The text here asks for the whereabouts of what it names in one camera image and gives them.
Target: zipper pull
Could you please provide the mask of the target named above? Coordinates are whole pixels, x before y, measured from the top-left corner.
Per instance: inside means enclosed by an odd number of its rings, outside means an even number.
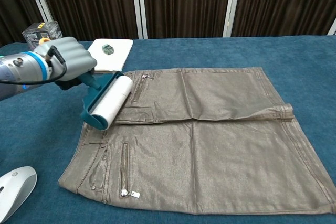
[[[139,198],[140,197],[140,194],[137,193],[136,191],[127,191],[126,189],[122,189],[121,190],[121,196],[125,197],[127,195],[135,197],[135,198]]]
[[[151,76],[149,76],[148,74],[143,74],[143,75],[141,76],[141,78],[142,78],[142,79],[146,79],[146,78],[148,78],[148,79],[152,79],[152,80],[154,80],[154,78],[151,77]]]

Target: green cube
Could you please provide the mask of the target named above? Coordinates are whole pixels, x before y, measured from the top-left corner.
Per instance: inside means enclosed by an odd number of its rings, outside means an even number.
[[[114,48],[111,47],[111,46],[108,45],[108,44],[105,44],[105,45],[103,46],[103,52],[104,52],[105,54],[107,54],[107,55],[111,55],[111,54],[114,53]]]

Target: gray leather skirt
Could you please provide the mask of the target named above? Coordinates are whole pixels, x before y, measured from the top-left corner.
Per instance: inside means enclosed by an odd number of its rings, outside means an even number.
[[[262,68],[141,70],[113,125],[83,125],[59,185],[189,214],[336,212],[336,188]]]

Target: brown curtain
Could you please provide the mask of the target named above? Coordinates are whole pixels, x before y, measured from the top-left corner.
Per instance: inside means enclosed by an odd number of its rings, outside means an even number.
[[[35,0],[0,0],[0,47],[25,42],[22,32],[43,21]]]
[[[221,37],[227,1],[145,0],[148,37]]]
[[[326,35],[336,0],[238,0],[232,36]]]
[[[133,0],[46,0],[64,36],[137,39]]]

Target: cardboard box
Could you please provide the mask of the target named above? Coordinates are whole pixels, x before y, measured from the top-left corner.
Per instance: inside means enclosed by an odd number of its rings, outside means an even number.
[[[57,21],[33,23],[22,34],[31,50],[38,46],[38,42],[42,38],[53,40],[63,37]]]

